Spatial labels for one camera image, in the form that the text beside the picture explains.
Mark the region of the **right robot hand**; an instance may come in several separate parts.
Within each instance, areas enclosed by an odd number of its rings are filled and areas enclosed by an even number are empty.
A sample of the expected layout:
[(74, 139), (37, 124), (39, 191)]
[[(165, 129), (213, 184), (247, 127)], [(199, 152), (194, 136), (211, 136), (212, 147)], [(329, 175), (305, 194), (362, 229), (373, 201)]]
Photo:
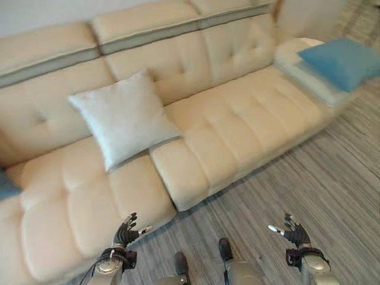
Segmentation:
[(294, 244), (298, 249), (300, 248), (310, 248), (311, 247), (311, 239), (306, 232), (305, 228), (296, 221), (294, 215), (290, 213), (284, 214), (284, 225), (285, 229), (281, 229), (274, 225), (268, 225), (268, 228), (289, 242)]

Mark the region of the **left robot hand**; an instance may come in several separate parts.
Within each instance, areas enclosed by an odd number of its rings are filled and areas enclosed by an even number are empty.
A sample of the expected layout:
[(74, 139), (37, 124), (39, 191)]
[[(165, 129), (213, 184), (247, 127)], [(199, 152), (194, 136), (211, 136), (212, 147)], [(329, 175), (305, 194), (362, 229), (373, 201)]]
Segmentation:
[(138, 239), (140, 236), (147, 234), (153, 230), (152, 225), (143, 227), (140, 230), (134, 230), (134, 227), (136, 226), (136, 219), (137, 213), (132, 213), (123, 220), (114, 235), (112, 246), (119, 245), (126, 248), (130, 243)]

